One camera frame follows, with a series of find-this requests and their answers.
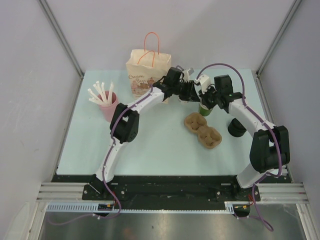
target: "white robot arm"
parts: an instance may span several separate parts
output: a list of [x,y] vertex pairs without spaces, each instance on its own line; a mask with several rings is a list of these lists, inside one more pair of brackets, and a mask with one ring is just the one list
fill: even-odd
[[[270,146],[273,139],[266,125],[274,132],[280,143],[282,165],[290,161],[288,130],[284,126],[277,127],[265,119],[263,123],[259,121],[257,115],[249,111],[249,106],[244,104],[242,94],[233,92],[232,81],[228,75],[215,77],[215,87],[206,75],[200,76],[196,81],[189,79],[185,81],[181,75],[179,69],[172,67],[164,79],[154,83],[150,91],[141,98],[129,105],[119,103],[110,124],[111,144],[104,162],[96,172],[99,180],[109,182],[113,179],[118,161],[117,155],[138,134],[139,113],[145,112],[172,95],[178,95],[183,101],[201,102],[208,109],[218,105],[235,117],[228,127],[231,135],[241,137],[248,131],[252,136],[250,164],[236,176],[240,188],[251,187],[266,172],[279,167],[277,151],[274,145]],[[194,85],[201,85],[199,95]]]

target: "green cup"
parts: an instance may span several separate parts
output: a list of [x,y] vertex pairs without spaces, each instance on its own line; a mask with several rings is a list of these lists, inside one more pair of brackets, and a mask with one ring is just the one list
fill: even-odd
[[212,109],[208,109],[206,106],[202,105],[201,103],[199,104],[199,113],[206,117],[211,113]]

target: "light blue table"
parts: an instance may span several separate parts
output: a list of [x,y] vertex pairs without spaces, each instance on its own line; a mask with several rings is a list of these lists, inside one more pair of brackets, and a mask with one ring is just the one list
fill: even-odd
[[[195,70],[193,79],[199,70]],[[229,74],[234,91],[241,92],[239,77],[230,69],[208,69],[204,72],[212,77]],[[261,116],[264,116],[261,102],[251,70],[241,69],[245,83],[246,99]],[[127,72],[87,71],[67,134],[58,175],[92,175],[104,160],[110,139],[109,123],[105,121],[99,107],[88,101],[87,89],[96,81],[115,84],[119,101],[128,104],[132,97]],[[187,115],[198,111],[198,103],[182,104],[177,96],[169,104],[160,103],[140,115],[139,132],[129,143],[115,169],[116,175],[236,175],[250,162],[251,136],[235,138],[227,127],[233,117],[216,106],[206,117],[209,126],[222,135],[221,144],[206,149],[184,126]]]

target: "white wall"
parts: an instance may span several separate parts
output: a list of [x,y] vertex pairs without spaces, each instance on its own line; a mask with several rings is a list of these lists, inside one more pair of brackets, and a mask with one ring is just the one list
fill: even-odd
[[320,220],[320,1],[302,2],[262,73],[277,124],[289,130],[291,170]]
[[[125,69],[157,32],[172,64],[256,70],[293,0],[48,0],[85,70]],[[156,38],[148,45],[156,49]]]
[[3,239],[53,170],[80,80],[36,0],[2,1],[0,23]]

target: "orange handle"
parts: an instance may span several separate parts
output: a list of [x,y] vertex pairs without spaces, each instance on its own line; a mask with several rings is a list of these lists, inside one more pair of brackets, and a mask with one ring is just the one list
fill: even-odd
[[150,53],[150,52],[153,52],[152,67],[154,67],[154,62],[155,62],[155,55],[156,55],[156,53],[155,53],[155,51],[153,51],[153,50],[148,51],[147,53],[143,54],[143,55],[140,57],[140,59],[139,59],[139,61],[138,61],[137,64],[139,64],[139,63],[140,63],[140,60],[141,60],[145,55],[147,55],[147,54]]
[[147,40],[147,37],[148,37],[148,35],[149,35],[149,34],[154,34],[154,35],[156,35],[156,37],[158,38],[158,54],[160,54],[160,53],[159,53],[160,39],[159,39],[158,34],[156,34],[156,33],[155,33],[155,32],[153,32],[153,31],[151,31],[151,32],[149,32],[147,35],[145,35],[144,43],[143,43],[144,51],[146,51],[146,40]]

